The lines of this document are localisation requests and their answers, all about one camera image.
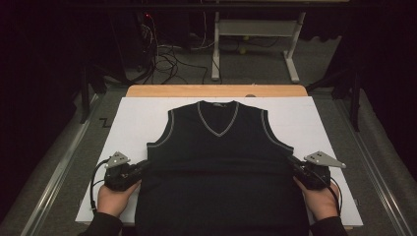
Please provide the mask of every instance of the white table surface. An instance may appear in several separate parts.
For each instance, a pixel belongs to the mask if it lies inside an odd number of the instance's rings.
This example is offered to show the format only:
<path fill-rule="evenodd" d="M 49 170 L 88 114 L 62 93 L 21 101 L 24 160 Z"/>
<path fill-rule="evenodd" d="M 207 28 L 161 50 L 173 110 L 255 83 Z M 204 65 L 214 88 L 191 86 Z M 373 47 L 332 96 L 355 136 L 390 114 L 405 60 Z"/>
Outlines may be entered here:
<path fill-rule="evenodd" d="M 268 111 L 270 126 L 275 136 L 287 145 L 294 147 L 294 155 L 300 159 L 321 150 L 333 157 L 322 120 L 313 98 L 300 97 L 123 97 L 110 133 L 102 150 L 100 161 L 107 159 L 115 151 L 131 158 L 131 164 L 147 158 L 147 143 L 155 142 L 163 133 L 168 121 L 167 111 L 199 100 L 227 102 L 239 101 Z M 104 177 L 102 166 L 95 175 L 95 181 Z M 363 222 L 353 201 L 349 187 L 339 168 L 330 168 L 333 179 L 337 181 L 343 195 L 341 219 L 344 226 L 362 226 Z M 97 192 L 102 182 L 94 187 Z M 128 206 L 120 216 L 125 224 L 134 224 L 138 189 L 130 198 Z M 89 187 L 83 199 L 76 221 L 90 223 L 92 211 L 89 205 Z"/>

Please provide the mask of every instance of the hand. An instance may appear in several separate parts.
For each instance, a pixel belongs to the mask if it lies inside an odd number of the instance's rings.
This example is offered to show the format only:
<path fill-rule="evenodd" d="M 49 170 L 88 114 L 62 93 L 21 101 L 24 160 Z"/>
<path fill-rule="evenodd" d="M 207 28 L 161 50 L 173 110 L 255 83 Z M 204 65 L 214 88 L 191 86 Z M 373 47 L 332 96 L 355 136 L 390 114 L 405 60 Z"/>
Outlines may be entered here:
<path fill-rule="evenodd" d="M 308 190 L 297 178 L 294 177 L 294 181 L 303 192 L 307 207 L 313 213 L 316 220 L 338 216 L 336 201 L 329 189 Z M 337 187 L 333 183 L 330 183 L 330 187 L 334 190 L 338 198 L 339 192 Z"/>
<path fill-rule="evenodd" d="M 141 180 L 125 192 L 115 192 L 102 185 L 98 191 L 97 212 L 119 217 L 128 204 L 129 197 L 141 185 Z"/>

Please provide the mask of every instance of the wooden edge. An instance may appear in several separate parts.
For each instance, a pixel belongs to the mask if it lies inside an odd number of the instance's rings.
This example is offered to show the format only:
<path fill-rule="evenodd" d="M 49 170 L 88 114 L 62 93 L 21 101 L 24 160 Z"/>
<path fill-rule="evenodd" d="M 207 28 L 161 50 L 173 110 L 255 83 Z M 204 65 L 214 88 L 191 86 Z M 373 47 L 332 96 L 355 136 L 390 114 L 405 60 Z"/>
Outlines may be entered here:
<path fill-rule="evenodd" d="M 285 97 L 308 96 L 304 87 L 299 85 L 164 85 L 131 86 L 127 97 Z"/>

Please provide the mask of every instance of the table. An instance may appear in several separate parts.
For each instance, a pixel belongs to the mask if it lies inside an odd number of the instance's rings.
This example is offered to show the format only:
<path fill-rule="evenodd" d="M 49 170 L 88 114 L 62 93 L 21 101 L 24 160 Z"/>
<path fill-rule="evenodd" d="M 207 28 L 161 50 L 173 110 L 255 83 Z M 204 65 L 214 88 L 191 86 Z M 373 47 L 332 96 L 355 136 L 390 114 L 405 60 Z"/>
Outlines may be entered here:
<path fill-rule="evenodd" d="M 321 2 L 340 3 L 349 0 L 326 0 Z M 306 2 L 305 0 L 246 0 L 243 2 Z M 219 37 L 221 35 L 248 35 L 248 36 L 279 36 L 290 37 L 291 44 L 288 50 L 283 51 L 283 57 L 288 69 L 291 82 L 300 83 L 292 56 L 297 45 L 298 37 L 303 27 L 306 12 L 300 12 L 297 20 L 293 21 L 259 21 L 259 20 L 221 20 L 218 12 L 214 18 L 214 49 L 212 53 L 211 79 L 217 81 L 220 78 L 220 51 L 218 50 Z"/>
<path fill-rule="evenodd" d="M 301 86 L 132 86 L 119 105 L 98 162 L 117 150 L 129 156 L 132 163 L 146 159 L 146 143 L 156 141 L 162 134 L 168 119 L 167 111 L 202 99 L 220 102 L 236 100 L 266 109 L 275 135 L 294 147 L 295 156 L 302 158 L 317 150 L 335 156 L 313 98 L 307 96 Z M 96 179 L 104 176 L 104 172 L 104 168 L 98 169 Z M 332 167 L 330 172 L 343 193 L 343 224 L 347 227 L 363 225 L 343 173 L 339 168 Z M 98 188 L 99 184 L 94 187 L 94 198 Z M 132 195 L 120 216 L 126 225 L 134 224 L 138 192 Z M 77 222 L 91 222 L 92 212 L 89 208 L 87 189 Z"/>

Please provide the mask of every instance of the sweater vest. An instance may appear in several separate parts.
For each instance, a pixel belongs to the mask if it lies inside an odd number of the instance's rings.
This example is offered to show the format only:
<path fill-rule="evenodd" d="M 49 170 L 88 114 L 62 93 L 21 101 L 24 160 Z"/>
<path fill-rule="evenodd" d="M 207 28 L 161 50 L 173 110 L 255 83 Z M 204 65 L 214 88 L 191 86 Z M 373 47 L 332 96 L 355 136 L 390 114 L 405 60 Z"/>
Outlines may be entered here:
<path fill-rule="evenodd" d="M 308 235 L 292 153 L 266 110 L 199 101 L 168 111 L 162 136 L 148 143 L 138 235 Z"/>

